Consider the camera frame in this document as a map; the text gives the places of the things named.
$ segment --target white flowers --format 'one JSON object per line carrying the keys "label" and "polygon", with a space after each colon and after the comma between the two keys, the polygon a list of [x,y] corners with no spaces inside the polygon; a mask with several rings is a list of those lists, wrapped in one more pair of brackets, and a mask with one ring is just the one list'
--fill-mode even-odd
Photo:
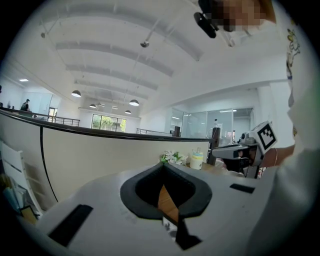
{"label": "white flowers", "polygon": [[173,151],[173,150],[167,150],[163,152],[160,156],[160,161],[162,163],[173,163],[177,165],[186,165],[187,156],[184,156],[183,154]]}

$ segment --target white curved counter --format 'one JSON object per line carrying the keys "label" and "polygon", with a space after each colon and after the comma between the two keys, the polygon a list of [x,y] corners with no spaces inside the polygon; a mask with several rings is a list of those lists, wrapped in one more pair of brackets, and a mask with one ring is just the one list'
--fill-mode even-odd
{"label": "white curved counter", "polygon": [[190,155],[209,139],[153,136],[49,123],[0,110],[0,138],[25,156],[32,189],[44,210],[84,184],[157,164],[165,150]]}

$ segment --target wooden panel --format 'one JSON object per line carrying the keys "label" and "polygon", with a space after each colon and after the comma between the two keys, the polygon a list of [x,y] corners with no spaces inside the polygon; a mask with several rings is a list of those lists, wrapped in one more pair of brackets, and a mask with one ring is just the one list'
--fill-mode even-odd
{"label": "wooden panel", "polygon": [[179,210],[172,201],[165,186],[162,187],[159,195],[158,209],[168,215],[171,219],[178,222]]}

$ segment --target white chair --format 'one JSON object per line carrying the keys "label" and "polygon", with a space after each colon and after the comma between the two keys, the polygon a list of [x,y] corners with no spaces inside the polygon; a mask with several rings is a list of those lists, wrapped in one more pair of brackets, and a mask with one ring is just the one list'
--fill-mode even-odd
{"label": "white chair", "polygon": [[14,180],[17,185],[28,191],[29,197],[33,203],[33,205],[31,204],[30,206],[34,213],[41,217],[43,215],[43,210],[41,209],[35,194],[31,189],[28,177],[26,175],[23,152],[13,150],[2,141],[0,141],[0,147],[5,174]]}

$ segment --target black slot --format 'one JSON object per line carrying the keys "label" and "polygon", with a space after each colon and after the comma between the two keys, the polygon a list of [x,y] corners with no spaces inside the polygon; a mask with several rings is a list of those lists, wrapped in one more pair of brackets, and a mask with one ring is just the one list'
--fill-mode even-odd
{"label": "black slot", "polygon": [[239,184],[232,184],[230,186],[230,188],[232,188],[234,190],[239,190],[242,192],[250,193],[250,194],[252,194],[255,191],[254,187],[244,186],[244,185],[239,185]]}
{"label": "black slot", "polygon": [[85,222],[93,208],[79,204],[50,234],[49,237],[62,246],[67,246]]}

